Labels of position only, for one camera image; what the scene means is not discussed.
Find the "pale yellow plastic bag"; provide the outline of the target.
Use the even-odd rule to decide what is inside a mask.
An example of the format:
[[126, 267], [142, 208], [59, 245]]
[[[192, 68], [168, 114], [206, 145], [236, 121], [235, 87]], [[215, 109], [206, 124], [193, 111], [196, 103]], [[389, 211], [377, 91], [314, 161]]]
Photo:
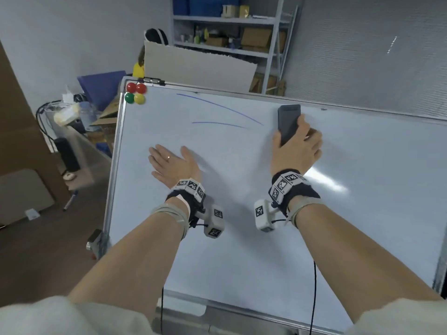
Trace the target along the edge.
[[70, 125], [80, 118], [80, 108], [79, 103], [74, 103], [55, 111], [53, 115], [54, 123], [60, 127]]

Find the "cardboard box with tape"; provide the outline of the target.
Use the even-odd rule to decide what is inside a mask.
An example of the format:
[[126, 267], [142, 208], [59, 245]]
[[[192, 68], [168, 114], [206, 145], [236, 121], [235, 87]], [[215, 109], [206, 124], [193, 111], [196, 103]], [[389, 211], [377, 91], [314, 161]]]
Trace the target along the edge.
[[270, 75], [267, 80], [267, 86], [265, 92], [263, 92], [265, 74], [255, 73], [251, 82], [249, 92], [257, 94], [275, 95], [284, 97], [286, 92], [286, 81], [279, 80], [274, 75]]

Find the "grey side table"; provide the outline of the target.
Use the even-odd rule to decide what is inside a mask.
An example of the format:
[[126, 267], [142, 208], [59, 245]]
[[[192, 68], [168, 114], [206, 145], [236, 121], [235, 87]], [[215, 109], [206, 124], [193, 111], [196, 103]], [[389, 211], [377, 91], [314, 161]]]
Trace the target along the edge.
[[98, 184], [107, 184], [111, 168], [111, 158], [96, 148], [84, 134], [71, 126], [61, 127], [54, 120], [54, 112], [45, 110], [47, 123], [51, 127], [51, 136], [67, 140], [80, 166], [75, 179], [67, 181], [70, 191], [81, 190]]

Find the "metal whiteboard stand bracket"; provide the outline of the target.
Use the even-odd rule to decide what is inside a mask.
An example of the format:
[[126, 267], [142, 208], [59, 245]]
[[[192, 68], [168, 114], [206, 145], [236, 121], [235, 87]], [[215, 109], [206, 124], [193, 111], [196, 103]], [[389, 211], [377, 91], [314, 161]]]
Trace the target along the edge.
[[95, 229], [87, 239], [85, 248], [87, 251], [91, 252], [91, 258], [93, 260], [98, 260], [100, 258], [102, 237], [103, 231], [101, 229]]

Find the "white pen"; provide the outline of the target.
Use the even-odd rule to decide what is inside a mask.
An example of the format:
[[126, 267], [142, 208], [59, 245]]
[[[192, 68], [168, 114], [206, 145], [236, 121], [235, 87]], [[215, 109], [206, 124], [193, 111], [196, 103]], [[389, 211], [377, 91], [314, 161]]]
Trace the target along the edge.
[[63, 207], [63, 210], [62, 210], [63, 212], [66, 212], [69, 209], [69, 207], [73, 203], [73, 201], [76, 198], [76, 196], [78, 195], [78, 193], [79, 193], [78, 190], [75, 190], [71, 193], [70, 199], [67, 201], [67, 203]]

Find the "person's left hand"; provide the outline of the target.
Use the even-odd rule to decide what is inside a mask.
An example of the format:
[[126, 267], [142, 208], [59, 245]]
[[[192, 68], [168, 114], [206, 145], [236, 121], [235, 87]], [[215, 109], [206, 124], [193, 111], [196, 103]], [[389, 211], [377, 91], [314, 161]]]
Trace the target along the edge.
[[177, 156], [164, 146], [157, 144], [149, 147], [149, 163], [154, 170], [152, 176], [168, 188], [173, 188], [180, 180], [193, 179], [202, 182], [202, 173], [193, 157], [193, 164], [188, 164], [182, 155]]

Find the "brown cardboard panel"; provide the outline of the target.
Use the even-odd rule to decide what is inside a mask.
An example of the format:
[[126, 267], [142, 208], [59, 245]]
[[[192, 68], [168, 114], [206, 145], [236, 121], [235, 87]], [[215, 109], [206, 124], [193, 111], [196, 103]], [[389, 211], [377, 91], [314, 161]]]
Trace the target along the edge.
[[21, 169], [35, 170], [55, 203], [64, 205], [69, 200], [68, 186], [0, 41], [0, 175]]

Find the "wide blue plastic crate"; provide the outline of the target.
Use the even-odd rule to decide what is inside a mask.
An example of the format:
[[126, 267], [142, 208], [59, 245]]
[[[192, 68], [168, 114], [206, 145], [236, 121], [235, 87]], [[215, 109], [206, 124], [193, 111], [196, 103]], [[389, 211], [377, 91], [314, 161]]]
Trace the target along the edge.
[[189, 15], [220, 17], [224, 5], [239, 6], [240, 0], [189, 0]]

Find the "person's left forearm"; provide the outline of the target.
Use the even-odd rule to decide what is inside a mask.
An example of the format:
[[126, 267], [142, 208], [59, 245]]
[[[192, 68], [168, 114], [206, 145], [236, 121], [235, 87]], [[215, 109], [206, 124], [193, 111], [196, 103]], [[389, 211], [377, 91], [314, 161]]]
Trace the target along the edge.
[[179, 216], [151, 214], [93, 266], [68, 298], [132, 310], [152, 322], [184, 231]]

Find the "dark grey whiteboard eraser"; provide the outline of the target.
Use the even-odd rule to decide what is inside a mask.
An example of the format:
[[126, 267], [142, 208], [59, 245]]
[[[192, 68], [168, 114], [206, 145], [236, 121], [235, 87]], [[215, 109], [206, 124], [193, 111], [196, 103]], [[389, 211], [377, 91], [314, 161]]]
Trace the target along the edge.
[[282, 105], [278, 108], [278, 131], [281, 134], [280, 146], [285, 145], [298, 129], [298, 118], [301, 115], [300, 104]]

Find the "clear plastic jar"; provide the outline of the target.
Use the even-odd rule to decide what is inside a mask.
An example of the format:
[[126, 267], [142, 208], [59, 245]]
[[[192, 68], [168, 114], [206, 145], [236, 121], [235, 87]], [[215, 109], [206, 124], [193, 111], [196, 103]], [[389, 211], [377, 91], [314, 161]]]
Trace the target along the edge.
[[100, 127], [93, 125], [97, 120], [97, 111], [88, 101], [79, 102], [79, 118], [86, 132], [99, 131]]

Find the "black cylindrical bin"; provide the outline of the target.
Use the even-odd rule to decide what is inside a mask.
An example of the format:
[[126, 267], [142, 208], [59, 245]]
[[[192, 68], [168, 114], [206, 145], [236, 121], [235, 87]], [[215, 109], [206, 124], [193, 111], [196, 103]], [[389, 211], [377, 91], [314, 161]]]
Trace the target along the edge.
[[70, 173], [79, 171], [81, 167], [68, 140], [64, 137], [59, 137], [54, 139], [53, 142], [60, 154], [66, 170]]

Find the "large grey cardboard sheet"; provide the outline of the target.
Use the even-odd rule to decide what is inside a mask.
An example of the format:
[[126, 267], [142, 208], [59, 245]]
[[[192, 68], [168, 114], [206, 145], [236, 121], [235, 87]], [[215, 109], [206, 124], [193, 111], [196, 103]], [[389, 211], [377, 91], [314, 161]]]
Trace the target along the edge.
[[146, 41], [145, 77], [167, 83], [248, 93], [257, 65], [226, 55]]

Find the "group of small bottles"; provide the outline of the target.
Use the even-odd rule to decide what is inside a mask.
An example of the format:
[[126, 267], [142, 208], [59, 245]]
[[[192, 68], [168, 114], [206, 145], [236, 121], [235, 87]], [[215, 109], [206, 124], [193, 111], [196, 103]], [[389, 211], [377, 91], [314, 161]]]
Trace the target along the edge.
[[209, 37], [208, 29], [197, 24], [193, 24], [192, 27], [186, 27], [184, 29], [185, 31], [180, 34], [180, 41], [182, 43], [205, 44]]

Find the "brown folded cardboard box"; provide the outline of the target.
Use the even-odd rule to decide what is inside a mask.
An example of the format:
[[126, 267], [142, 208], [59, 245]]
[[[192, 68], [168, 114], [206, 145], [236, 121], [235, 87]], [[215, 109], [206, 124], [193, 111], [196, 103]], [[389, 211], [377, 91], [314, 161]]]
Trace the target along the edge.
[[92, 129], [99, 128], [107, 135], [114, 135], [118, 120], [119, 103], [120, 95], [117, 95], [89, 127]]

